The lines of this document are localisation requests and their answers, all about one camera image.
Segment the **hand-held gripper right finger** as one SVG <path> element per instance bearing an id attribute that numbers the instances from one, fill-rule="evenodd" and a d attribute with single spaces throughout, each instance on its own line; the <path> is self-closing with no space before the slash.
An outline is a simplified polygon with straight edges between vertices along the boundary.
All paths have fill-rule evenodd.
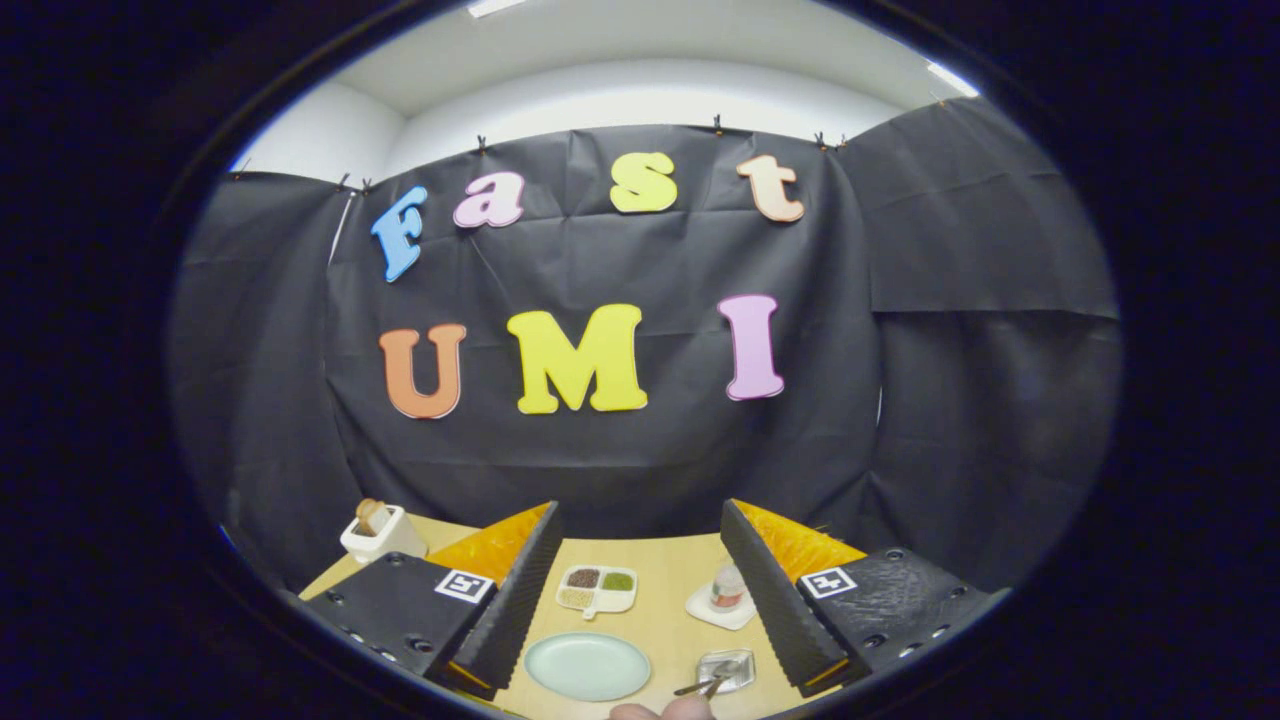
<path id="1" fill-rule="evenodd" d="M 737 498 L 722 507 L 719 538 L 804 697 L 895 673 L 1006 598 L 905 547 L 860 551 Z"/>

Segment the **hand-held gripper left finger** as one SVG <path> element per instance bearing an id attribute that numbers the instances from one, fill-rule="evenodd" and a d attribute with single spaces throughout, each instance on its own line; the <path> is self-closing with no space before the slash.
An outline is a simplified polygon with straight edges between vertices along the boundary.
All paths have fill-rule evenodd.
<path id="1" fill-rule="evenodd" d="M 493 700 L 509 687 L 563 538 L 549 501 L 425 556 L 384 553 L 305 605 L 375 659 Z"/>

